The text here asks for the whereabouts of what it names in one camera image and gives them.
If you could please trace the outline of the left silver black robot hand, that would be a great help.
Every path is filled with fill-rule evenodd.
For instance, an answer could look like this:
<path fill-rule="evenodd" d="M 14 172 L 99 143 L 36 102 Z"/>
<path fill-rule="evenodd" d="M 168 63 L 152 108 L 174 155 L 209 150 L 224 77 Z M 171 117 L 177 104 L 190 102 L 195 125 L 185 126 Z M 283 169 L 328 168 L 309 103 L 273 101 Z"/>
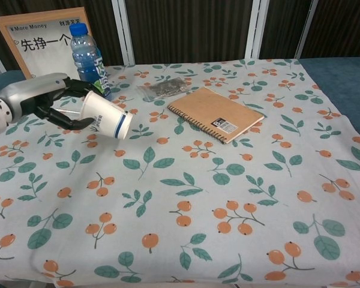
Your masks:
<path fill-rule="evenodd" d="M 81 98 L 100 91 L 91 83 L 52 73 L 9 84 L 0 90 L 0 133 L 7 124 L 34 114 L 66 130 L 82 130 L 94 122 L 92 117 L 73 120 L 53 108 L 55 101 L 70 95 Z"/>

